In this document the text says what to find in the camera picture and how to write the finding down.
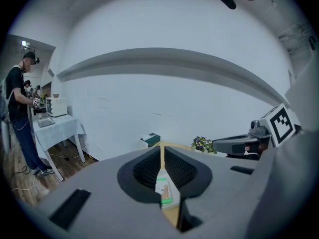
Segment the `black slot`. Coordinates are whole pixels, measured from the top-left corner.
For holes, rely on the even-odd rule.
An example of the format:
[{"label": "black slot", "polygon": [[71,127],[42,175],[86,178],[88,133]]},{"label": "black slot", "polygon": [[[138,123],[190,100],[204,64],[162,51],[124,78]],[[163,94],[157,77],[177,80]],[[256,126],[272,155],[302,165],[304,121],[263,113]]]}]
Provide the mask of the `black slot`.
[{"label": "black slot", "polygon": [[52,214],[50,220],[59,227],[67,230],[90,195],[91,192],[77,189],[64,201],[59,209]]},{"label": "black slot", "polygon": [[244,174],[249,174],[251,175],[255,170],[252,168],[247,168],[247,167],[242,167],[242,166],[232,166],[230,170],[239,172],[239,173],[244,173]]}]

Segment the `sneaker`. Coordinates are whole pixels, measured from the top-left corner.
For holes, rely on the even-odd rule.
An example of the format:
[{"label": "sneaker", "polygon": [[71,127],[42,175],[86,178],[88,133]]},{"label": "sneaker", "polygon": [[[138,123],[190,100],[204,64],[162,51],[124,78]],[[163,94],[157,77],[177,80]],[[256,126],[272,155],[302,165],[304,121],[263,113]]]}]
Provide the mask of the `sneaker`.
[{"label": "sneaker", "polygon": [[40,171],[40,169],[38,167],[34,169],[30,168],[30,171],[31,171],[31,174],[36,175]]},{"label": "sneaker", "polygon": [[46,165],[44,170],[41,170],[41,174],[51,174],[54,173],[53,169],[51,166]]}]

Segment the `wooden floor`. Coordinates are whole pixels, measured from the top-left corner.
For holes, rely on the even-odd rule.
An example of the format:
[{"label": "wooden floor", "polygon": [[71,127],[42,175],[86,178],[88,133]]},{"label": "wooden floor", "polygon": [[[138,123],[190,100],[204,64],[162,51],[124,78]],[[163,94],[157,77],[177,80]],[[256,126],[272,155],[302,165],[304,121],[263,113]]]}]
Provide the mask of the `wooden floor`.
[{"label": "wooden floor", "polygon": [[[64,147],[62,143],[55,145],[49,149],[50,154],[66,156],[66,157],[76,157],[78,156],[77,148],[72,145],[71,142],[67,141],[67,147]],[[72,158],[66,161],[62,157],[51,156],[57,169],[63,176],[65,180],[70,178],[72,175],[76,174],[81,169],[93,164],[95,161],[87,156],[85,163],[82,163],[81,158]],[[49,165],[47,160],[42,160],[43,163]],[[30,190],[14,190],[13,194],[32,206],[36,206],[43,197],[45,197],[50,191],[54,190],[60,183],[59,179],[55,174],[49,174],[47,176],[38,175],[35,177],[31,173],[15,173],[21,172],[23,167],[26,166],[22,151],[20,149],[19,143],[17,142],[14,133],[11,133],[11,151],[9,155],[4,154],[2,146],[0,148],[0,165],[2,165],[3,173],[8,182],[10,182],[11,189],[29,189],[33,183],[34,186]]]}]

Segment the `table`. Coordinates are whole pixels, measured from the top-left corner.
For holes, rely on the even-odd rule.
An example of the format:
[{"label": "table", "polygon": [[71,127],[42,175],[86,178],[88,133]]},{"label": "table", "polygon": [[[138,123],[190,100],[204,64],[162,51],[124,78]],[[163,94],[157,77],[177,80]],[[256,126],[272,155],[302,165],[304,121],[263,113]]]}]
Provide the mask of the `table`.
[{"label": "table", "polygon": [[81,158],[81,161],[84,163],[85,158],[81,149],[78,135],[85,134],[85,131],[80,121],[70,115],[63,115],[60,117],[51,118],[55,122],[55,124],[40,128],[38,125],[39,116],[32,116],[35,145],[39,157],[47,159],[52,166],[56,176],[59,178],[60,181],[63,181],[64,178],[53,163],[48,149],[59,142],[63,142],[64,146],[66,146],[65,140],[74,136],[79,156]]}]

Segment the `person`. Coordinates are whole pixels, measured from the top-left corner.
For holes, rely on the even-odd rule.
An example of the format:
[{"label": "person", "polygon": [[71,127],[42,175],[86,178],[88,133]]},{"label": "person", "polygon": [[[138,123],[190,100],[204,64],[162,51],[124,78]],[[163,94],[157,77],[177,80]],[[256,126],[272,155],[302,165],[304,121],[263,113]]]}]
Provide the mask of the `person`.
[{"label": "person", "polygon": [[23,74],[31,71],[31,66],[39,62],[34,52],[27,52],[23,59],[11,68],[6,77],[6,98],[9,99],[9,119],[14,129],[16,138],[20,143],[27,166],[32,174],[40,170],[42,174],[54,173],[51,166],[42,163],[36,151],[28,118],[27,106],[33,106],[32,100],[26,97],[24,90]]},{"label": "person", "polygon": [[38,94],[39,90],[40,90],[40,85],[36,86],[36,88],[32,90],[32,98],[40,98],[40,95]]},{"label": "person", "polygon": [[27,80],[24,82],[24,91],[26,93],[26,97],[29,98],[29,91],[28,91],[28,87],[31,87],[31,81]]}]

